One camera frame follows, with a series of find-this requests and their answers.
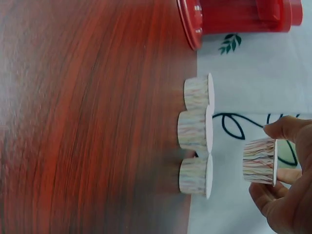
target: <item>wooden table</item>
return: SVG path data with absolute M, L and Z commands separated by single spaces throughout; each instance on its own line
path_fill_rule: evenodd
M 185 234 L 175 0 L 0 0 L 2 233 Z

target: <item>red container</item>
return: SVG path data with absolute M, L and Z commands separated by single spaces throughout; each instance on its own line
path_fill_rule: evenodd
M 302 22 L 301 0 L 177 0 L 190 46 L 206 34 L 288 32 Z

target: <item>leaf pattern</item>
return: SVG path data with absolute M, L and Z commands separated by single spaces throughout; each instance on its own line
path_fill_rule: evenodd
M 230 50 L 234 52 L 237 48 L 237 45 L 240 46 L 242 43 L 242 38 L 238 34 L 228 34 L 225 36 L 224 41 L 222 43 L 223 46 L 219 48 L 221 51 L 221 55 L 225 53 L 228 54 Z
M 238 129 L 239 129 L 239 131 L 240 131 L 240 136 L 231 133 L 231 132 L 228 130 L 228 128 L 225 126 L 225 118 L 226 118 L 226 117 L 229 118 L 229 119 L 231 119 L 231 120 L 236 124 L 236 126 L 238 127 Z M 229 115 L 223 115 L 223 116 L 222 116 L 222 128 L 223 128 L 223 130 L 224 130 L 227 134 L 229 134 L 230 136 L 232 136 L 232 137 L 234 137 L 234 138 L 236 138 L 236 139 L 239 139 L 239 140 L 245 140 L 245 139 L 246 139 L 242 127 L 241 127 L 240 124 L 236 121 L 236 119 L 234 119 L 234 118 L 232 117 L 231 114 L 229 114 Z
M 233 50 L 233 52 L 235 51 L 235 49 L 236 49 L 236 41 L 233 40 L 232 41 L 232 50 Z
M 242 43 L 242 38 L 239 36 L 239 35 L 235 35 L 235 37 L 236 37 L 236 40 L 237 40 L 237 43 L 238 43 L 238 45 L 241 45 L 241 43 Z
M 226 35 L 226 36 L 225 36 L 225 38 L 224 38 L 224 39 L 225 39 L 225 40 L 227 40 L 227 39 L 232 38 L 233 36 L 234 36 L 234 34 L 228 34 L 228 35 Z

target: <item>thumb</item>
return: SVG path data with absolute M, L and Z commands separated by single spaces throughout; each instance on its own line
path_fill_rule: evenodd
M 287 139 L 296 144 L 303 172 L 312 166 L 312 120 L 285 116 L 275 123 L 266 125 L 264 131 L 274 139 Z
M 273 139 L 287 139 L 296 143 L 299 131 L 310 124 L 312 124 L 311 120 L 302 120 L 292 116 L 285 116 L 275 123 L 266 125 L 264 131 Z

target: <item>small paper cup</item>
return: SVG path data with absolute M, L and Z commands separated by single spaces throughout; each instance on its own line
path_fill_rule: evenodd
M 210 197 L 213 184 L 213 158 L 186 158 L 179 173 L 181 193 Z
M 187 110 L 206 109 L 211 106 L 212 114 L 215 112 L 215 89 L 213 77 L 187 79 L 184 83 L 184 102 Z
M 276 184 L 277 141 L 266 138 L 246 144 L 243 156 L 244 179 L 249 182 Z
M 211 152 L 213 146 L 213 124 L 209 108 L 184 111 L 179 115 L 177 135 L 182 149 Z

